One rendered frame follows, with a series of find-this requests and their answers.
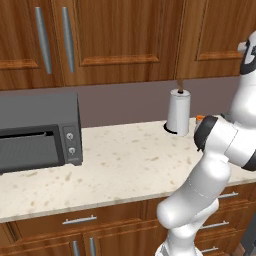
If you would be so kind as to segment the wooden base cabinet door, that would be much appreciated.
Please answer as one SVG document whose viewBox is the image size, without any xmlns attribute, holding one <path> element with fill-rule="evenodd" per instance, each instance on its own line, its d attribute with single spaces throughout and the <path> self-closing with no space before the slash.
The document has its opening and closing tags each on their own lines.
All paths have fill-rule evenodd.
<svg viewBox="0 0 256 256">
<path fill-rule="evenodd" d="M 165 235 L 157 220 L 126 223 L 83 234 L 86 256 L 90 256 L 91 237 L 95 241 L 96 256 L 155 256 Z"/>
<path fill-rule="evenodd" d="M 74 256 L 72 241 L 78 242 L 80 256 L 86 256 L 81 234 L 16 243 L 0 248 L 0 256 Z"/>
</svg>

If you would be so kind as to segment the white paper towel roll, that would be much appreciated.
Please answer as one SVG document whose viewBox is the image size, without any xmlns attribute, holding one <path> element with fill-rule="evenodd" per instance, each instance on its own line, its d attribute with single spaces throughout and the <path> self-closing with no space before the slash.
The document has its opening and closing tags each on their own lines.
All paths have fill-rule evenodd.
<svg viewBox="0 0 256 256">
<path fill-rule="evenodd" d="M 170 91 L 167 121 L 164 129 L 183 137 L 189 132 L 191 93 L 184 89 L 183 81 L 177 81 L 178 87 Z"/>
</svg>

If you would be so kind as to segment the wide wooden drawer front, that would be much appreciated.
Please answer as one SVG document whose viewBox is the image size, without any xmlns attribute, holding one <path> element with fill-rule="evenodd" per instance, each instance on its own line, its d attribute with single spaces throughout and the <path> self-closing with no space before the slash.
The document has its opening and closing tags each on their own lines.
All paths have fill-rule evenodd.
<svg viewBox="0 0 256 256">
<path fill-rule="evenodd" d="M 62 232 L 117 221 L 140 220 L 142 217 L 141 207 L 141 202 L 132 202 L 25 220 L 16 220 L 8 222 L 7 226 L 11 230 L 13 236 L 16 239 L 20 239 L 39 234 Z M 89 217 L 91 215 L 97 216 L 97 220 L 73 225 L 62 225 L 62 222 L 66 219 L 72 220 Z"/>
</svg>

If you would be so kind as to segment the dark grey toaster oven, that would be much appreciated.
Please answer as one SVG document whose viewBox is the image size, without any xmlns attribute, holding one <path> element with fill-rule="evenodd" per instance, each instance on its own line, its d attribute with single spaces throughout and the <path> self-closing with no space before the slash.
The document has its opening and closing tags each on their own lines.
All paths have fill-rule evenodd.
<svg viewBox="0 0 256 256">
<path fill-rule="evenodd" d="M 75 92 L 0 97 L 0 175 L 82 162 Z"/>
</svg>

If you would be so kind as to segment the dark grey appliance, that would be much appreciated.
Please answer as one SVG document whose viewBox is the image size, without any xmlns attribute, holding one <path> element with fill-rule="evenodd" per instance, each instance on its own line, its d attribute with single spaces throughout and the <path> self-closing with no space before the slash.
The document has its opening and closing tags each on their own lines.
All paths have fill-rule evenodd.
<svg viewBox="0 0 256 256">
<path fill-rule="evenodd" d="M 243 256 L 256 256 L 256 213 L 241 239 L 241 244 L 245 249 Z"/>
</svg>

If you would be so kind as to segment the wooden wall cabinet door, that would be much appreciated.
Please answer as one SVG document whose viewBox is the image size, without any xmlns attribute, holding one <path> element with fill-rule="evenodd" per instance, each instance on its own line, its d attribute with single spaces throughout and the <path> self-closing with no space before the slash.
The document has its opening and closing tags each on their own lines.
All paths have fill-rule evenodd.
<svg viewBox="0 0 256 256">
<path fill-rule="evenodd" d="M 184 0 L 51 0 L 66 86 L 172 80 Z M 67 7 L 75 72 L 62 26 Z"/>
<path fill-rule="evenodd" d="M 52 73 L 42 58 L 35 7 L 42 9 Z M 63 85 L 51 0 L 0 0 L 0 91 Z"/>
<path fill-rule="evenodd" d="M 238 44 L 256 30 L 256 0 L 185 0 L 177 79 L 238 76 Z"/>
</svg>

